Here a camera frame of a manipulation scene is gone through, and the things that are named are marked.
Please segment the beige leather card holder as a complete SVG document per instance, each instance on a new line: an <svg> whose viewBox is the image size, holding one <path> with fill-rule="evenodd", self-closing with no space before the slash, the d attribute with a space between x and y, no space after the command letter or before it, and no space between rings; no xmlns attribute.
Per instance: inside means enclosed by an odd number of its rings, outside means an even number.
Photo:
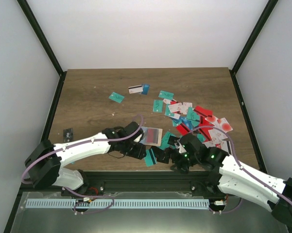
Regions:
<svg viewBox="0 0 292 233"><path fill-rule="evenodd" d="M163 129L151 128L151 127L141 127L144 136L140 141L142 144L147 146L161 146Z"/></svg>

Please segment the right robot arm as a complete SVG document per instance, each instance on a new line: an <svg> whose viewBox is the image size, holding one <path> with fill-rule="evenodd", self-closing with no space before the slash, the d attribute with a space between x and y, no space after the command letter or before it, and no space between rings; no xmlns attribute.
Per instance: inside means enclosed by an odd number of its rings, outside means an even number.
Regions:
<svg viewBox="0 0 292 233"><path fill-rule="evenodd" d="M265 208L276 220L292 227L292 178L284 180L263 173L229 152L207 147L192 134L171 136L168 143L175 146L170 155L172 170L187 174L190 167L199 165L210 172L210 181L206 183L209 194L238 196Z"/></svg>

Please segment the black card front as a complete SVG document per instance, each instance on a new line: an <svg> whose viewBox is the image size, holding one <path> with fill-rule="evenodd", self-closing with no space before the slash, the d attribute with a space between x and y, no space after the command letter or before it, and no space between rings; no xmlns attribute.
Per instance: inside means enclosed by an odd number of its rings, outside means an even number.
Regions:
<svg viewBox="0 0 292 233"><path fill-rule="evenodd" d="M72 142L73 141L73 128L63 129L63 142Z"/></svg>

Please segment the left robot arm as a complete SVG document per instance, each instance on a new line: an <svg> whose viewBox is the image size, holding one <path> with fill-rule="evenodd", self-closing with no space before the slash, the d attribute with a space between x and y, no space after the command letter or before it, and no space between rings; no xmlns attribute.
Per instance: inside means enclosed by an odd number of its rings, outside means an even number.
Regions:
<svg viewBox="0 0 292 233"><path fill-rule="evenodd" d="M89 192L89 183L80 170L66 166L90 156L117 151L123 156L143 159L146 156L142 127L132 121L125 127L106 128L94 136L75 142L53 144L50 140L40 142L25 160L24 184L35 189L50 186L68 187L78 196Z"/></svg>

